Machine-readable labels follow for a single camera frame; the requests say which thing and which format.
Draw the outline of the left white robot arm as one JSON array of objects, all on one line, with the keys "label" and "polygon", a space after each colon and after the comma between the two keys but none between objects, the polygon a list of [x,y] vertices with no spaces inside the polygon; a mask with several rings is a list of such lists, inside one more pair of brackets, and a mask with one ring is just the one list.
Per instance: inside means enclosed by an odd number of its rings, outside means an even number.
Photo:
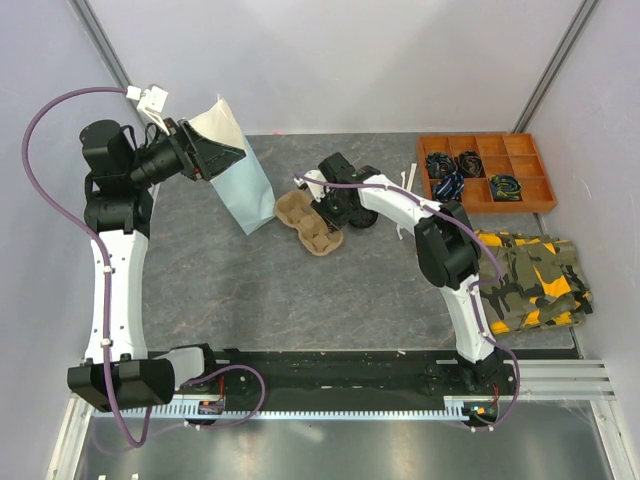
[{"label": "left white robot arm", "polygon": [[142,327],[142,274],[157,185],[177,174],[212,180],[246,155],[243,139],[221,140],[188,120],[162,120],[152,139],[114,120],[85,127],[79,139],[90,168],[84,224],[92,235],[94,310],[80,365],[67,371],[69,389],[101,412],[171,402],[186,382],[208,393],[219,382],[208,346],[151,355]]}]

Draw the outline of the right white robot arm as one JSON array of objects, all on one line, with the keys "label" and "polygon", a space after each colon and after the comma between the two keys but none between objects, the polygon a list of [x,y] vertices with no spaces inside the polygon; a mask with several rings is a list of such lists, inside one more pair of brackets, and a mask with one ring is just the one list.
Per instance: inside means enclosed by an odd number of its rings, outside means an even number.
[{"label": "right white robot arm", "polygon": [[310,191],[313,209],[334,230],[366,229],[383,216],[413,235],[419,269],[440,290],[454,327],[459,384],[473,394],[489,387],[500,369],[480,295],[479,260],[489,250],[462,205],[419,197],[374,167],[355,168],[340,153],[295,182]]}]

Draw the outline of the white and blue paper bag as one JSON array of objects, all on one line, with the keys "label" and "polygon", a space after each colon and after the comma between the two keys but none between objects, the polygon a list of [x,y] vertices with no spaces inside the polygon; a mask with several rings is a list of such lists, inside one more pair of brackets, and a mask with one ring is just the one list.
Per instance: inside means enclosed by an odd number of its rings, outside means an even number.
[{"label": "white and blue paper bag", "polygon": [[218,96],[208,111],[188,124],[207,140],[241,150],[242,158],[209,183],[243,232],[250,235],[272,220],[275,196],[271,182],[227,101]]}]

